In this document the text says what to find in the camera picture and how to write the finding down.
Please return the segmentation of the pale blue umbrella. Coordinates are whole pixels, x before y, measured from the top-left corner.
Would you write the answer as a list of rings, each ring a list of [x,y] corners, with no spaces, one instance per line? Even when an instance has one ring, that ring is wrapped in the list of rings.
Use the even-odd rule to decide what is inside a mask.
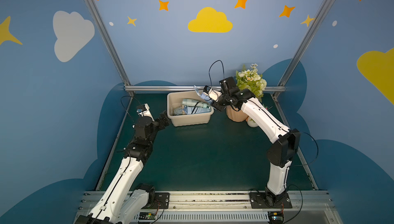
[[[184,106],[183,108],[185,112],[187,112],[186,115],[203,114],[203,113],[211,112],[211,108],[203,109],[203,108],[187,107],[187,106]]]

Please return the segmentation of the pale green umbrella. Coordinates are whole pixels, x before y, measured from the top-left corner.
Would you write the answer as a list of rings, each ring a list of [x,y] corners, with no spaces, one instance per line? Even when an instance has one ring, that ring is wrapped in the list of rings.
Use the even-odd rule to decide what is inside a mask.
[[[194,100],[194,99],[183,99],[182,100],[182,105],[187,106],[187,107],[196,107],[196,108],[203,108],[203,109],[209,109],[210,105],[200,101],[200,100]]]

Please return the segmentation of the mint green umbrella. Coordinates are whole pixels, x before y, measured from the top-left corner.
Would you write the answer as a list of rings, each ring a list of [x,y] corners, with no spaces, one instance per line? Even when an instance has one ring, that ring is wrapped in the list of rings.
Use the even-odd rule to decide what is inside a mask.
[[[179,116],[179,115],[185,115],[187,112],[185,112],[183,107],[177,107],[173,109],[172,111],[173,116]]]

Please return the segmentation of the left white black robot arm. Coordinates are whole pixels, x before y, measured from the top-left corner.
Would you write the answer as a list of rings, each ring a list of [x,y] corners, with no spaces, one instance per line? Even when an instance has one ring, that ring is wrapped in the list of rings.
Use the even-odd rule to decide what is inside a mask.
[[[141,209],[155,204],[156,193],[152,185],[139,184],[128,199],[126,196],[153,152],[158,131],[169,123],[166,111],[156,119],[149,111],[142,112],[115,177],[89,214],[76,219],[77,224],[129,224]]]

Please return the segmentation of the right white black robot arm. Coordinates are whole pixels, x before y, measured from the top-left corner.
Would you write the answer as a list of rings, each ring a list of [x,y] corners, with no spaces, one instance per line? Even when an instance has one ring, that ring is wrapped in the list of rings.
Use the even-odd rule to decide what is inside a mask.
[[[291,130],[275,118],[248,89],[221,92],[210,91],[212,106],[221,111],[226,106],[240,110],[249,116],[266,134],[271,147],[267,151],[270,162],[269,180],[265,188],[264,201],[270,208],[275,208],[287,198],[287,178],[292,159],[298,151],[300,132]]]

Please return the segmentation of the beige plastic storage box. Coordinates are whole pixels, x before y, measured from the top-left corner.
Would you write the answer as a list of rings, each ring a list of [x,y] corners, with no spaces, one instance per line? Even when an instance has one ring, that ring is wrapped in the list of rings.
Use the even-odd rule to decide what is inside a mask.
[[[167,114],[174,126],[206,124],[214,109],[202,91],[172,92],[167,95]]]

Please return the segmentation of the white pot with pink flowers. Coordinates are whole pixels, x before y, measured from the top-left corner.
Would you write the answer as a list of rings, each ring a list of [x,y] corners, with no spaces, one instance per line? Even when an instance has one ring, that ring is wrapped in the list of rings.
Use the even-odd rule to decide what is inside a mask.
[[[259,126],[251,117],[248,117],[248,118],[246,119],[246,121],[247,121],[247,124],[248,124],[251,128],[256,128],[256,127]]]

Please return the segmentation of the left circuit board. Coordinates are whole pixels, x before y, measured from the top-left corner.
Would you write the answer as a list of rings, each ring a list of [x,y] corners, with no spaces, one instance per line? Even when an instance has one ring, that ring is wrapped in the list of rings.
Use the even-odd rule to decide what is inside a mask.
[[[156,220],[157,214],[154,214],[153,212],[140,212],[138,215],[138,221],[147,221],[147,222],[153,222]]]

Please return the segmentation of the circuit board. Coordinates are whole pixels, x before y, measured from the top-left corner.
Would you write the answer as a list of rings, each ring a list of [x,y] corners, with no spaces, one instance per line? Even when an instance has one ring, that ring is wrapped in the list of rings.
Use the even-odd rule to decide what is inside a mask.
[[[282,212],[268,212],[268,223],[269,224],[283,224],[284,213]]]
[[[153,222],[156,220],[157,214],[154,214],[153,212],[140,212],[138,215],[138,221],[147,221],[147,222]]]

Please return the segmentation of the right circuit board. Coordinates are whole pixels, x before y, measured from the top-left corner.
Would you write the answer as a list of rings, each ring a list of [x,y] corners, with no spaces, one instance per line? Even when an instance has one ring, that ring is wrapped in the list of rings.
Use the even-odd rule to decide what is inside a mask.
[[[268,223],[269,224],[283,224],[284,213],[282,212],[268,212]]]

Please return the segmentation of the aluminium back frame bar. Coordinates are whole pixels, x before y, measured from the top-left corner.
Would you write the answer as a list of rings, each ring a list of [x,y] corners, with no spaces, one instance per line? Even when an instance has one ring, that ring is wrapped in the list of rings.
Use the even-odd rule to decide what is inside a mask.
[[[193,91],[195,88],[192,85],[187,86],[158,86],[158,85],[126,85],[125,90],[128,92],[143,91],[143,92],[180,92],[180,91]],[[284,86],[268,86],[265,92],[285,92]]]

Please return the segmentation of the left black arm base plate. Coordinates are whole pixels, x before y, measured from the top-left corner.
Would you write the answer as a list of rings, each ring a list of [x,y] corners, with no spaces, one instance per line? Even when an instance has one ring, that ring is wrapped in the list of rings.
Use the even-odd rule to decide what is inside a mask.
[[[169,208],[170,193],[159,192],[150,195],[148,203],[143,209],[168,209]]]

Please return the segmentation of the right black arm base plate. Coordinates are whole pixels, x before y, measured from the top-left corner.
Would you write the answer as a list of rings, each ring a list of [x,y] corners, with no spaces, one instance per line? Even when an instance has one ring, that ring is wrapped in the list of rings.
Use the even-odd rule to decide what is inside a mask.
[[[292,209],[292,203],[285,191],[280,195],[271,192],[250,192],[250,204],[253,209]]]

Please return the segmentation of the aluminium rail front frame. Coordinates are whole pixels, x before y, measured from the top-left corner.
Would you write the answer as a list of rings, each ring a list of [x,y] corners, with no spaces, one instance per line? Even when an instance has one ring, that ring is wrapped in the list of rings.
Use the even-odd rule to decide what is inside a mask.
[[[268,212],[284,213],[286,224],[343,222],[327,191],[288,191],[292,209],[253,209],[250,192],[262,191],[167,191],[168,209],[140,210],[157,214],[155,221],[139,222],[136,215],[132,223],[267,224]]]

